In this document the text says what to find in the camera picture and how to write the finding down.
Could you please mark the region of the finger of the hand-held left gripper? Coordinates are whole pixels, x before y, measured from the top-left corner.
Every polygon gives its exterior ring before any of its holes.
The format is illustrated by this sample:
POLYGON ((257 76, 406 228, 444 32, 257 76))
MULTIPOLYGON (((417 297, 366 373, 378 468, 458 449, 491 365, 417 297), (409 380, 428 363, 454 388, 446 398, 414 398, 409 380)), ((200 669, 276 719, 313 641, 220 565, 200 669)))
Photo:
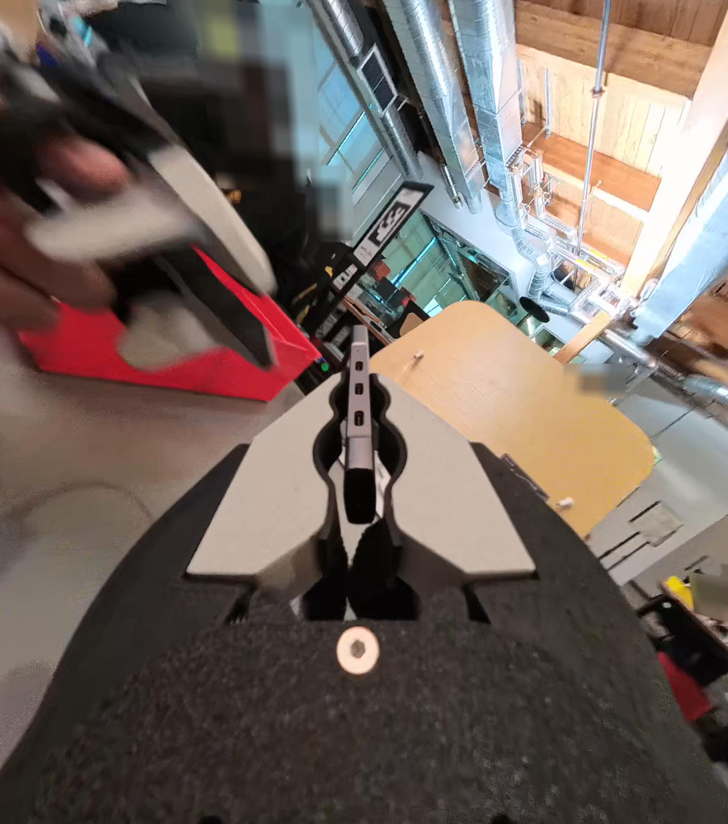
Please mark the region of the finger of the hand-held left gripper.
POLYGON ((273 296, 276 278, 266 252, 188 150, 158 148, 149 153, 148 162, 200 225, 197 236, 205 253, 253 294, 273 296))
POLYGON ((167 251, 116 271, 117 351, 156 372, 220 349, 265 371, 277 365, 272 338, 235 290, 195 248, 167 251))

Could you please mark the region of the black framed tag sign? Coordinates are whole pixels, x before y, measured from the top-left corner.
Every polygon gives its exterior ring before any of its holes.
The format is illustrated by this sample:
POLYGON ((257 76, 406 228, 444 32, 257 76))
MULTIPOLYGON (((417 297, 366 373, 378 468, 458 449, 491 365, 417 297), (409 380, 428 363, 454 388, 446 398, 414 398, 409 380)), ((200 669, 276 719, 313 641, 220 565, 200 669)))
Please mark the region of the black framed tag sign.
POLYGON ((370 268, 433 189, 433 185, 413 181, 400 185, 349 253, 356 270, 370 268))

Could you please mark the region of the black power station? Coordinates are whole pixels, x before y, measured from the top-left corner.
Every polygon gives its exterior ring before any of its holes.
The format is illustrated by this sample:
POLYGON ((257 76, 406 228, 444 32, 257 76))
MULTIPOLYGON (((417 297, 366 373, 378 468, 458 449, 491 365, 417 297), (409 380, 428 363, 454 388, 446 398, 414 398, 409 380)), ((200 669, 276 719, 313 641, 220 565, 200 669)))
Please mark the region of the black power station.
POLYGON ((295 379, 295 384, 307 396, 312 391, 321 386, 329 377, 338 373, 341 361, 329 354, 328 357, 319 355, 307 368, 295 379))

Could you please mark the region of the wooden board stand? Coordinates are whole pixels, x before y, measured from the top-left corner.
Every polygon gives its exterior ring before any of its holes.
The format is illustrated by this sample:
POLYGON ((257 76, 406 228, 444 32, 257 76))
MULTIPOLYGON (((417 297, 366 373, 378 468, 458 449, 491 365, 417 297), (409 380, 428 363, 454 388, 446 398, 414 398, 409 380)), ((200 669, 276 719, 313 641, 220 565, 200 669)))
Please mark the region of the wooden board stand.
POLYGON ((579 393, 554 357, 499 312, 464 301, 372 357, 375 373, 496 456, 508 455, 582 538, 649 477, 649 438, 579 393))

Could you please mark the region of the silver round duct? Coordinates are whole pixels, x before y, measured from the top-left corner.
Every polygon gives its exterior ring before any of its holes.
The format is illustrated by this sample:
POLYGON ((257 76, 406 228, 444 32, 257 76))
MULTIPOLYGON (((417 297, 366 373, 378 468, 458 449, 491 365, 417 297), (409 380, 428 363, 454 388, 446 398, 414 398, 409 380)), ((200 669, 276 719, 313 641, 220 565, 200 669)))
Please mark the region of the silver round duct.
POLYGON ((434 1, 385 1, 384 7, 454 187, 468 210, 479 213, 479 154, 459 81, 457 44, 441 6, 434 1))

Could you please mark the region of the ceiling air vent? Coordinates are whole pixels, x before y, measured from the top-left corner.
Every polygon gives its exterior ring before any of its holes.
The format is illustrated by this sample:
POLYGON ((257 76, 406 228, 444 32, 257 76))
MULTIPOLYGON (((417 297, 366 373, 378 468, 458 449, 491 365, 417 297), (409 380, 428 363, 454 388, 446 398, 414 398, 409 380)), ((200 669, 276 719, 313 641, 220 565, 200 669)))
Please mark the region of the ceiling air vent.
POLYGON ((399 91, 377 45, 370 46, 360 56, 356 70, 369 88, 380 115, 394 107, 399 99, 399 91))

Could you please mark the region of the foil wrapped duct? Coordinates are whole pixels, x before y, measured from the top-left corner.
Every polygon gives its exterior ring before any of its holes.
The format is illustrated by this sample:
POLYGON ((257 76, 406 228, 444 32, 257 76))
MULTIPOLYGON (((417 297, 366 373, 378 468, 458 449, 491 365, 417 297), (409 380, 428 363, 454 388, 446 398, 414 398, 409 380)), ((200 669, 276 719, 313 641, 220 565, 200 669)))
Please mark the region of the foil wrapped duct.
POLYGON ((522 195, 510 163, 522 146, 520 78, 512 1, 450 1, 487 180, 497 189, 496 219, 523 232, 522 195))

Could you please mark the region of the grey hub with black cable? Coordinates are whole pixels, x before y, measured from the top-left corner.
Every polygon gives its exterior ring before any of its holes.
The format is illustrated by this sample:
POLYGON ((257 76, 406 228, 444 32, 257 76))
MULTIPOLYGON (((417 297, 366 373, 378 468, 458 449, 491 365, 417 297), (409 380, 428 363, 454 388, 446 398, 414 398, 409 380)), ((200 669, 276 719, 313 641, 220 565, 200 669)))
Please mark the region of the grey hub with black cable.
POLYGON ((343 495, 347 520, 367 525, 376 516, 377 486, 369 379, 369 331, 355 325, 350 337, 343 495))

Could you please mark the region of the red plastic bin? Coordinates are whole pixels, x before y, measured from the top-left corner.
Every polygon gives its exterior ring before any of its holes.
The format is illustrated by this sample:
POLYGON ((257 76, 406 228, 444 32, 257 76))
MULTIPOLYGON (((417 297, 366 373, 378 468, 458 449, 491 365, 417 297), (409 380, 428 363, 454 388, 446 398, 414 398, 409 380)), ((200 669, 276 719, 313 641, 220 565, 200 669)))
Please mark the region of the red plastic bin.
POLYGON ((149 386, 205 396, 246 400, 273 400, 317 359, 317 348, 269 296, 256 295, 231 278, 210 256, 195 248, 214 273, 239 295, 263 322, 275 346, 277 365, 270 371, 256 367, 228 349, 195 356, 156 372, 127 364, 118 354, 118 338, 125 330, 116 317, 116 301, 102 312, 84 312, 62 306, 55 327, 28 332, 19 340, 33 364, 43 373, 78 376, 132 386, 149 386))

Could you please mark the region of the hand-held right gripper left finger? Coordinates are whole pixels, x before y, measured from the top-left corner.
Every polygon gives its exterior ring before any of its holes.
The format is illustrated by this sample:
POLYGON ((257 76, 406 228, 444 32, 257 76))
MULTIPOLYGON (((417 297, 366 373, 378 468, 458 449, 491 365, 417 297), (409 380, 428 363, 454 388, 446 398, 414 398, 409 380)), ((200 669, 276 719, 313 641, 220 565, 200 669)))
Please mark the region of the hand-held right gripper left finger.
POLYGON ((329 378, 248 445, 187 566, 228 582, 317 582, 340 536, 329 473, 341 456, 337 395, 329 378))

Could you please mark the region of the grey desk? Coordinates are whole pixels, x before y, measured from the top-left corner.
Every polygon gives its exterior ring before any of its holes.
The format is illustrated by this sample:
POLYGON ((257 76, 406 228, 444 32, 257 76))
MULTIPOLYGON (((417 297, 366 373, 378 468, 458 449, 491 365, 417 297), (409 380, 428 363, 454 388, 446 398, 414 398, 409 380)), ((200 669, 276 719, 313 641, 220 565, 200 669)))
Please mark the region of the grey desk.
POLYGON ((0 331, 0 768, 141 535, 303 397, 205 397, 33 370, 0 331))

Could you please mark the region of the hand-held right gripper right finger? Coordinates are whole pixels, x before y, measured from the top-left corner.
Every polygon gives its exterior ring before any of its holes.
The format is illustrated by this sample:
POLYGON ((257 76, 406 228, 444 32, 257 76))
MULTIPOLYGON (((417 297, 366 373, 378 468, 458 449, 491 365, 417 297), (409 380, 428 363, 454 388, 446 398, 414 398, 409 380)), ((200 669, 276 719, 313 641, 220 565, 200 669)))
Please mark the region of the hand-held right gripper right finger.
POLYGON ((531 578, 535 563, 472 443, 392 379, 376 375, 373 387, 400 579, 531 578))

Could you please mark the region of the silver spiral duct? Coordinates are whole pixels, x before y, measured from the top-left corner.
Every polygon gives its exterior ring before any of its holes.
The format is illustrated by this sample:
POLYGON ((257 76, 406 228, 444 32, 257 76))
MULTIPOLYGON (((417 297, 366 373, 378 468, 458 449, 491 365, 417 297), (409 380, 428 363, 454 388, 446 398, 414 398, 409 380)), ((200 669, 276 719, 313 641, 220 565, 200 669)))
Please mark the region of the silver spiral duct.
POLYGON ((637 311, 630 340, 647 345, 728 279, 728 150, 688 218, 665 271, 637 311))

